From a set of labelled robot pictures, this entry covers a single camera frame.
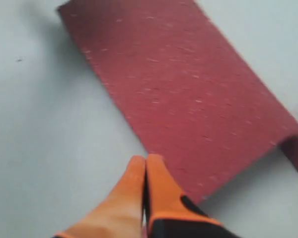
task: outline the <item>red mat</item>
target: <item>red mat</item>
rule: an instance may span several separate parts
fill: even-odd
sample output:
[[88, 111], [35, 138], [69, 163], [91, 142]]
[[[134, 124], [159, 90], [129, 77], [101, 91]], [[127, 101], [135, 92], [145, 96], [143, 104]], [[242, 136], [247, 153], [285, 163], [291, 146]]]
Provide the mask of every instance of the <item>red mat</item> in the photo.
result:
[[59, 11], [145, 148], [194, 201], [298, 133], [192, 0], [73, 0]]

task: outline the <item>white floor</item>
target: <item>white floor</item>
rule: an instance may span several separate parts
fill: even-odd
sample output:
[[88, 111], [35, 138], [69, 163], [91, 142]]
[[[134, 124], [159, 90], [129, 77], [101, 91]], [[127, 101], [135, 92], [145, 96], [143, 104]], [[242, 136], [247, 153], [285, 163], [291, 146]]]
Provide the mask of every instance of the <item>white floor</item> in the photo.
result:
[[[47, 238], [64, 229], [101, 201], [130, 156], [146, 154], [68, 38], [55, 13], [63, 2], [0, 0], [0, 238]], [[216, 6], [220, 2], [202, 4], [225, 32], [224, 23], [237, 10], [224, 14]], [[240, 7], [245, 2], [255, 4], [231, 1]], [[289, 7], [297, 13], [295, 6]], [[238, 22], [230, 24], [239, 29]], [[289, 29], [297, 32], [295, 27]], [[235, 42], [236, 32], [225, 33], [234, 45], [242, 45], [240, 52], [258, 49], [255, 59], [262, 58], [254, 68], [266, 67], [263, 72], [273, 76], [263, 80], [296, 114], [298, 59], [292, 53], [298, 54], [298, 49], [283, 43], [287, 54], [276, 55], [278, 66], [269, 69], [274, 52], [268, 60], [262, 53], [270, 47], [261, 50], [255, 37]], [[277, 30], [267, 33], [283, 35]], [[288, 61], [287, 55], [294, 60]], [[288, 76], [280, 79], [284, 87], [275, 80], [279, 68], [287, 71], [281, 75]], [[250, 171], [202, 207], [245, 237], [288, 238], [293, 231], [291, 237], [298, 237], [298, 174], [293, 167], [275, 152]], [[276, 222], [268, 224], [263, 215]]]

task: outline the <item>gray floor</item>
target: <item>gray floor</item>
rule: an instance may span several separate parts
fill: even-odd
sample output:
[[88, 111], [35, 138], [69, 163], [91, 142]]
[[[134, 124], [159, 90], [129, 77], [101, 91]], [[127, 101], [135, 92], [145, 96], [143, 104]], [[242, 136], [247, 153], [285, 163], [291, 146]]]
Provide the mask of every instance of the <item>gray floor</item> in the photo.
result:
[[[61, 3], [0, 0], [0, 238], [64, 229], [101, 201], [130, 156], [146, 154], [69, 40], [55, 13]], [[294, 229], [298, 237], [298, 174], [279, 152], [271, 157], [258, 165], [271, 169], [236, 180], [254, 186], [233, 182], [205, 210], [245, 237], [283, 238]], [[283, 230], [260, 229], [256, 206]]]

